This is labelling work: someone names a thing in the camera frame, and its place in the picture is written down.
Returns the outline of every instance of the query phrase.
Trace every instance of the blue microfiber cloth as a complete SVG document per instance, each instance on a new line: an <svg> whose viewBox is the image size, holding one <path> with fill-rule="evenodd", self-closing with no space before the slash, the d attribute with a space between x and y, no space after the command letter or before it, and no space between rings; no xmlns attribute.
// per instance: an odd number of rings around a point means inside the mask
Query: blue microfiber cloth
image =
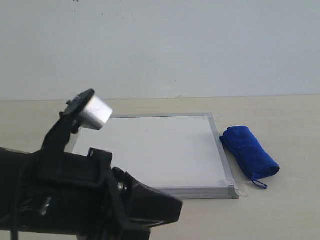
<svg viewBox="0 0 320 240"><path fill-rule="evenodd" d="M231 126L220 140L236 158L248 179L260 188L268 186L258 179L264 179L279 172L279 165L265 152L256 137L246 126Z"/></svg>

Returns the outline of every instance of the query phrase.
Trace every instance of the black cable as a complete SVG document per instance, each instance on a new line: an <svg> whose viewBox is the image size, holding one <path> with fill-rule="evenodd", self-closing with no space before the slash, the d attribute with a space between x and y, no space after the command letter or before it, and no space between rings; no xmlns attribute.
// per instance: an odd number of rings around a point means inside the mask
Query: black cable
<svg viewBox="0 0 320 240"><path fill-rule="evenodd" d="M24 160L21 167L19 168L18 175L16 177L15 189L13 195L12 213L11 213L11 240L19 240L19 228L18 228L18 211L19 211L19 198L22 185L22 177L25 172L26 166L28 164L28 159Z"/></svg>

